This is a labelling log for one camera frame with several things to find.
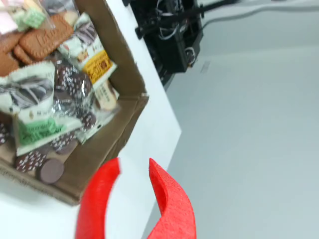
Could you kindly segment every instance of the white floor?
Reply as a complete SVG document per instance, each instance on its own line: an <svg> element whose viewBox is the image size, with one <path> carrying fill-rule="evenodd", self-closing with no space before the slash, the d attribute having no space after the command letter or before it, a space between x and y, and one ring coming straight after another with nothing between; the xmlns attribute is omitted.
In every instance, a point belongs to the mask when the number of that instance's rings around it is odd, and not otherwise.
<svg viewBox="0 0 319 239"><path fill-rule="evenodd" d="M167 94L199 239L319 238L319 48L200 58Z"/></svg>

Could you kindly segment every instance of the cookie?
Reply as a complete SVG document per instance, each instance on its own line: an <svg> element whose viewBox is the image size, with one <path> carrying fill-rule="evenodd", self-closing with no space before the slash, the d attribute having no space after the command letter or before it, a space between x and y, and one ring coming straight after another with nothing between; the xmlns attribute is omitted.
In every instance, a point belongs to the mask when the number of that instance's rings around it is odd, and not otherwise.
<svg viewBox="0 0 319 239"><path fill-rule="evenodd" d="M66 79L65 87L71 97L78 99L89 94L92 84L87 74L79 72L73 73Z"/></svg>
<svg viewBox="0 0 319 239"><path fill-rule="evenodd" d="M40 168L38 177L46 184L57 182L64 172L64 164L56 158L48 159Z"/></svg>
<svg viewBox="0 0 319 239"><path fill-rule="evenodd" d="M10 132L4 123L0 123L0 145L4 144L10 137Z"/></svg>
<svg viewBox="0 0 319 239"><path fill-rule="evenodd" d="M15 48L13 49L13 53L21 62L26 65L31 65L36 62L32 60L31 57L29 57L19 45L15 46Z"/></svg>
<svg viewBox="0 0 319 239"><path fill-rule="evenodd" d="M0 76L7 76L10 72L19 69L19 63L11 56L0 53Z"/></svg>
<svg viewBox="0 0 319 239"><path fill-rule="evenodd" d="M79 111L77 118L83 123L83 130L91 129L96 123L96 117L90 111Z"/></svg>
<svg viewBox="0 0 319 239"><path fill-rule="evenodd" d="M55 152L59 155L65 155L65 154L69 154L71 153L74 148L77 146L77 140L73 139L67 146L64 146L58 150L56 150Z"/></svg>
<svg viewBox="0 0 319 239"><path fill-rule="evenodd" d="M60 149L68 146L73 139L75 139L75 135L72 131L59 136L58 138L53 140L50 145L54 149L54 151L59 151Z"/></svg>
<svg viewBox="0 0 319 239"><path fill-rule="evenodd" d="M13 50L23 35L23 32L15 32L0 36L0 52L8 53Z"/></svg>
<svg viewBox="0 0 319 239"><path fill-rule="evenodd" d="M73 74L74 68L71 65L60 64L55 68L55 85L59 89L65 89L66 80Z"/></svg>
<svg viewBox="0 0 319 239"><path fill-rule="evenodd" d="M72 97L63 89L55 88L53 100L55 103L69 103L72 101Z"/></svg>
<svg viewBox="0 0 319 239"><path fill-rule="evenodd" d="M45 159L46 154L43 154L38 150L31 151L16 158L15 168L23 173L32 171L38 167L41 167Z"/></svg>
<svg viewBox="0 0 319 239"><path fill-rule="evenodd" d="M19 45L35 60L42 60L73 33L73 28L59 14L51 17L53 29L33 29L24 35Z"/></svg>
<svg viewBox="0 0 319 239"><path fill-rule="evenodd" d="M52 150L52 148L51 148L50 144L47 143L47 144L41 146L40 148L37 148L36 150L42 154L48 154Z"/></svg>

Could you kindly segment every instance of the green label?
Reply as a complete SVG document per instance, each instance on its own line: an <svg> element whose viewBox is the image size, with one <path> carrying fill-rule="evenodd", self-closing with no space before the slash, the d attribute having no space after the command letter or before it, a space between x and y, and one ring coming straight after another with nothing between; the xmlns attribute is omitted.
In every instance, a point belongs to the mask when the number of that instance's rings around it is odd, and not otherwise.
<svg viewBox="0 0 319 239"><path fill-rule="evenodd" d="M53 118L28 124L19 121L19 141L21 145L28 145L64 130L65 126L56 125Z"/></svg>

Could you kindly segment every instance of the yellow label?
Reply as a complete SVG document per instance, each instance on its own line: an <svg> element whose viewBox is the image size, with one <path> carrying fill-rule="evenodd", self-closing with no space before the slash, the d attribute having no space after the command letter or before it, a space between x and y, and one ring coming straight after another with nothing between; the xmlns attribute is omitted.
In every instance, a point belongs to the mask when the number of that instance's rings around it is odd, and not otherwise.
<svg viewBox="0 0 319 239"><path fill-rule="evenodd" d="M112 66L105 50L95 54L83 67L82 71L89 75L92 84L97 82Z"/></svg>

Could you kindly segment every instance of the snack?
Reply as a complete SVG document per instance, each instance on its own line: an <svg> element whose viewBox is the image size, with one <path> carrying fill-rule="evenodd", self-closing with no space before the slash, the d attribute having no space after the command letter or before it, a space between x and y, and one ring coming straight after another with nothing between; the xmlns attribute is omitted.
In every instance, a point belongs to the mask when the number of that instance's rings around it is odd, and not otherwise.
<svg viewBox="0 0 319 239"><path fill-rule="evenodd" d="M58 115L76 115L75 102L64 89L55 87L52 111Z"/></svg>
<svg viewBox="0 0 319 239"><path fill-rule="evenodd" d="M52 150L52 148L51 148L50 144L47 143L47 144L41 146L40 148L37 148L36 150L42 154L48 154Z"/></svg>
<svg viewBox="0 0 319 239"><path fill-rule="evenodd" d="M58 138L55 138L51 142L50 146L55 151L59 151L62 148L68 146L73 139L75 139L74 132L68 132L66 134L63 134L63 135L59 136Z"/></svg>
<svg viewBox="0 0 319 239"><path fill-rule="evenodd" d="M23 16L22 21L24 24L30 27L40 28L44 20L45 14L41 10L37 10L33 7L30 7Z"/></svg>
<svg viewBox="0 0 319 239"><path fill-rule="evenodd" d="M64 146L63 148L60 148L56 151L59 155L65 155L71 153L74 148L78 145L77 140L72 140L67 146Z"/></svg>
<svg viewBox="0 0 319 239"><path fill-rule="evenodd" d="M18 44L22 32L13 32L0 36L0 52L8 53Z"/></svg>
<svg viewBox="0 0 319 239"><path fill-rule="evenodd" d="M31 151L16 158L15 168L23 173L33 171L34 169L41 167L45 159L46 154L43 154L38 150Z"/></svg>
<svg viewBox="0 0 319 239"><path fill-rule="evenodd" d="M0 123L0 145L4 144L9 138L10 133L4 123Z"/></svg>
<svg viewBox="0 0 319 239"><path fill-rule="evenodd" d="M56 158L48 159L40 168L39 179L46 184L57 182L64 172L64 164Z"/></svg>
<svg viewBox="0 0 319 239"><path fill-rule="evenodd" d="M47 59L55 64L55 89L67 92L76 106L82 108L87 104L90 107L94 95L89 76L78 71L59 52L54 52Z"/></svg>
<svg viewBox="0 0 319 239"><path fill-rule="evenodd" d="M39 0L24 0L23 8L26 10L22 22L33 28L53 29L54 23L42 7Z"/></svg>
<svg viewBox="0 0 319 239"><path fill-rule="evenodd" d="M117 99L110 92L108 78L116 69L116 64L108 57L86 13L78 18L72 37L61 44L58 50L78 70L88 74L101 109L115 109Z"/></svg>
<svg viewBox="0 0 319 239"><path fill-rule="evenodd" d="M11 17L13 18L13 20L18 26L17 28L18 31L25 31L29 28L29 26L23 22L25 18L25 14L26 14L26 11L21 8L17 8L10 13Z"/></svg>
<svg viewBox="0 0 319 239"><path fill-rule="evenodd" d="M29 57L19 45L15 46L13 53L21 62L23 62L26 65L31 65L36 62L32 60L31 57Z"/></svg>
<svg viewBox="0 0 319 239"><path fill-rule="evenodd" d="M95 101L88 111L83 109L79 111L77 117L82 121L83 126L76 131L76 137L81 144L91 138L103 126L107 125L120 110L120 107L114 108L112 111L102 111Z"/></svg>
<svg viewBox="0 0 319 239"><path fill-rule="evenodd" d="M0 111L13 116L18 156L82 125L75 117L55 116L51 111L54 71L51 62L41 62L0 78Z"/></svg>
<svg viewBox="0 0 319 239"><path fill-rule="evenodd" d="M35 60L44 59L73 33L72 27L62 16L56 14L51 17L51 20L55 25L54 29L46 31L34 29L19 41L25 52Z"/></svg>
<svg viewBox="0 0 319 239"><path fill-rule="evenodd" d="M10 55L0 52L0 76L6 76L19 68L19 63Z"/></svg>
<svg viewBox="0 0 319 239"><path fill-rule="evenodd" d="M93 128L96 123L96 117L91 111L80 110L77 114L77 117L83 123L83 130L89 130Z"/></svg>

